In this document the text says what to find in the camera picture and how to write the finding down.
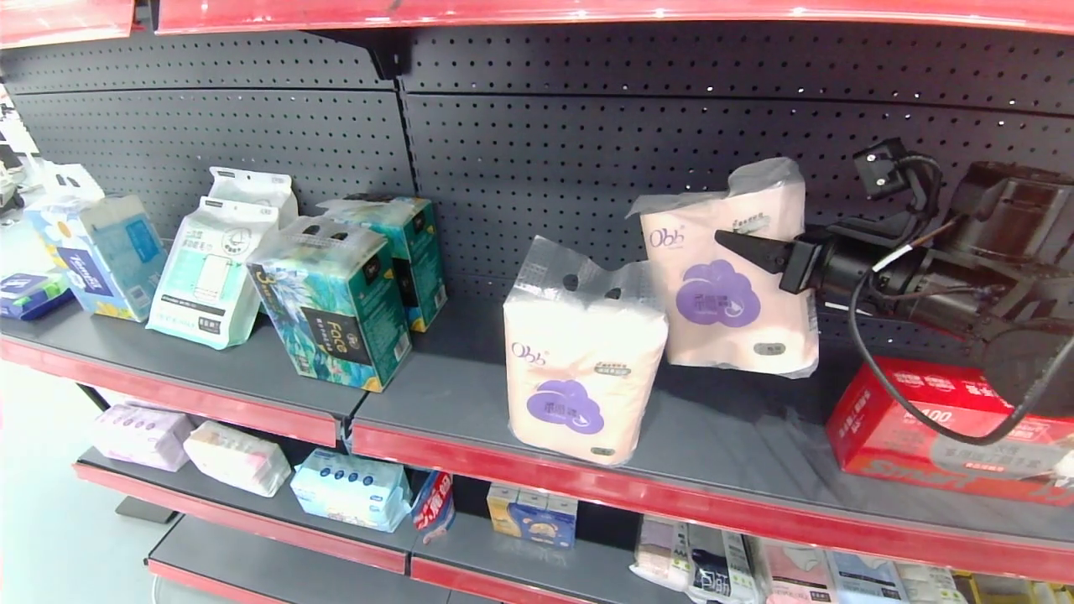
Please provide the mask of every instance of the tissue box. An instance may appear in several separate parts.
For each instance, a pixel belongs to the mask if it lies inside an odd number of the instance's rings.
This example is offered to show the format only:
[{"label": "tissue box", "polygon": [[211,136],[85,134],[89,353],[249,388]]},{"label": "tissue box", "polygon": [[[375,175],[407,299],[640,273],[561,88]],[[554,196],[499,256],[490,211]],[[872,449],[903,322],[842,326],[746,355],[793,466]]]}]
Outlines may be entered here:
[{"label": "tissue box", "polygon": [[316,449],[295,469],[291,490],[306,514],[391,533],[410,513],[398,463]]},{"label": "tissue box", "polygon": [[74,293],[59,272],[15,273],[0,281],[0,317],[33,320],[72,299]]},{"label": "tissue box", "polygon": [[202,423],[183,448],[202,474],[261,497],[274,497],[291,475],[279,445],[215,421]]},{"label": "tissue box", "polygon": [[278,236],[279,210],[201,198],[183,218],[149,312],[149,329],[222,350],[250,337],[261,300],[246,258]]},{"label": "tissue box", "polygon": [[575,547],[578,500],[494,483],[485,501],[497,533],[567,549]]},{"label": "tissue box", "polygon": [[299,374],[380,392],[410,350],[383,235],[303,216],[247,269]]},{"label": "tissue box", "polygon": [[[978,370],[876,362],[911,403],[958,432],[984,434],[1011,414]],[[827,432],[840,465],[853,474],[1049,505],[1074,503],[1074,418],[1030,415],[999,443],[966,445],[914,419],[862,366]]]},{"label": "tissue box", "polygon": [[25,216],[68,269],[83,308],[135,321],[149,317],[164,248],[137,196],[44,201]]},{"label": "tissue box", "polygon": [[115,405],[93,421],[93,447],[108,459],[175,472],[189,461],[183,443],[193,427],[182,413]]},{"label": "tissue box", "polygon": [[395,282],[403,294],[407,325],[424,332],[448,300],[436,216],[427,199],[353,195],[317,204],[325,216],[353,222],[388,238]]}]

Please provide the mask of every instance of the black mechanical device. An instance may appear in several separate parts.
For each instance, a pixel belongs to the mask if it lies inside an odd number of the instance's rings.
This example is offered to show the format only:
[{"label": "black mechanical device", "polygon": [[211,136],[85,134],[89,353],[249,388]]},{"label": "black mechanical device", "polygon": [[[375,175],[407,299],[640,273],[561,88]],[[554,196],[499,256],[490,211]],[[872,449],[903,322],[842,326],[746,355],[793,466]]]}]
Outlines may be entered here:
[{"label": "black mechanical device", "polygon": [[[716,231],[721,245],[792,293],[847,303],[851,336],[885,389],[914,417],[957,441],[987,445],[1030,412],[1074,417],[1074,178],[1024,166],[970,166],[941,208],[938,162],[898,139],[854,156],[871,199],[913,201],[884,220],[847,218],[792,242]],[[1014,411],[984,435],[926,417],[883,375],[857,327],[865,307],[961,339]]]}]

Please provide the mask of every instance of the gray shelf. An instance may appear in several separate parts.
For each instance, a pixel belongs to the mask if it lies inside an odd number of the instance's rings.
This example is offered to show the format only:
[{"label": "gray shelf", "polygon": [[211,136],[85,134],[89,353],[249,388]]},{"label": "gray shelf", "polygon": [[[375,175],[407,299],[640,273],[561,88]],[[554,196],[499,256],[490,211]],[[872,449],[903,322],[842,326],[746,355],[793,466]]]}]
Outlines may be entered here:
[{"label": "gray shelf", "polygon": [[447,604],[451,595],[403,575],[189,516],[176,522],[148,559],[292,604]]},{"label": "gray shelf", "polygon": [[577,541],[557,549],[502,535],[488,518],[459,514],[447,536],[415,544],[422,558],[603,604],[681,604],[685,596],[638,578],[634,552]]},{"label": "gray shelf", "polygon": [[[449,303],[430,333],[415,339],[415,350],[391,386],[369,394],[359,407],[354,432],[369,427],[522,454],[535,461],[566,460],[523,445],[508,428],[502,317],[494,300]],[[858,366],[853,349],[828,342],[822,345],[819,368],[808,379],[662,366],[633,459],[600,472],[880,521],[908,532],[964,531],[967,536],[1074,553],[1074,508],[843,473],[823,422]]]}]

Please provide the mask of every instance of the red tissue box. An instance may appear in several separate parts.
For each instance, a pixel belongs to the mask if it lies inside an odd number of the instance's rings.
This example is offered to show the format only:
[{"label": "red tissue box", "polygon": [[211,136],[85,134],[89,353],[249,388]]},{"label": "red tissue box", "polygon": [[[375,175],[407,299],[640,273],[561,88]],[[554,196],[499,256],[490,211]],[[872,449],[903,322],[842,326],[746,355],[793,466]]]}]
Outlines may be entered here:
[{"label": "red tissue box", "polygon": [[[985,434],[1013,411],[978,370],[877,358],[884,375],[942,426]],[[1030,415],[985,447],[933,432],[906,413],[862,366],[827,426],[844,471],[1048,505],[1074,503],[1074,418]]]}]

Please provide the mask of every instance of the small product box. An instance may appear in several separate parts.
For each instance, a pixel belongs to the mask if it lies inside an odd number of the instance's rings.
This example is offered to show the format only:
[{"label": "small product box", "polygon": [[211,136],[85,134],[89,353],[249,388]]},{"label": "small product box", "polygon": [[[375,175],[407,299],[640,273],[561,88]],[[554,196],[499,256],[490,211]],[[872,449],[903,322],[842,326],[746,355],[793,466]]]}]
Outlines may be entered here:
[{"label": "small product box", "polygon": [[578,500],[494,483],[487,497],[497,533],[555,547],[575,547]]},{"label": "small product box", "polygon": [[[985,434],[1011,414],[981,372],[877,358],[918,409],[964,434]],[[1028,416],[988,446],[942,436],[906,413],[862,366],[827,425],[846,472],[925,487],[1031,501],[1074,503],[1074,418]]]},{"label": "small product box", "polygon": [[306,514],[386,533],[410,514],[398,463],[316,449],[295,469],[291,490]]},{"label": "small product box", "polygon": [[383,235],[300,217],[246,261],[300,375],[380,392],[410,350]]},{"label": "small product box", "polygon": [[319,203],[324,215],[354,222],[386,238],[392,250],[395,279],[403,294],[407,325],[424,332],[448,300],[436,215],[427,199],[354,195]]}]

